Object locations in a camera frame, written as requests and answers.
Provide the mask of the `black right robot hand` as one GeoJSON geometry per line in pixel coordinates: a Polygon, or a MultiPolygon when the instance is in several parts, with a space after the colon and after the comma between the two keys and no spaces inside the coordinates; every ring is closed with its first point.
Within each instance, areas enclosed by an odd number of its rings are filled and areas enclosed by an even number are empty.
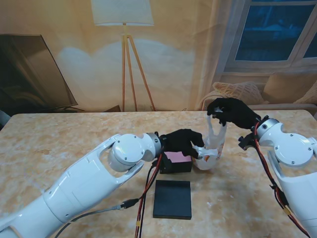
{"type": "Polygon", "coordinates": [[[251,129],[261,117],[243,101],[235,98],[217,98],[207,107],[207,115],[219,120],[222,126],[234,123],[242,129],[251,129]]]}

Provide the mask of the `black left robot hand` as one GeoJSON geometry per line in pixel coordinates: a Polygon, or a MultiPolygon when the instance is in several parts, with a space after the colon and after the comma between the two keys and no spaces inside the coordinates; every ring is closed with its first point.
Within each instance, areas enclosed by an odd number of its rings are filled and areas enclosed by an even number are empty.
{"type": "Polygon", "coordinates": [[[204,147],[201,133],[191,129],[179,129],[159,137],[164,152],[181,152],[183,156],[198,158],[198,152],[193,146],[204,147]]]}

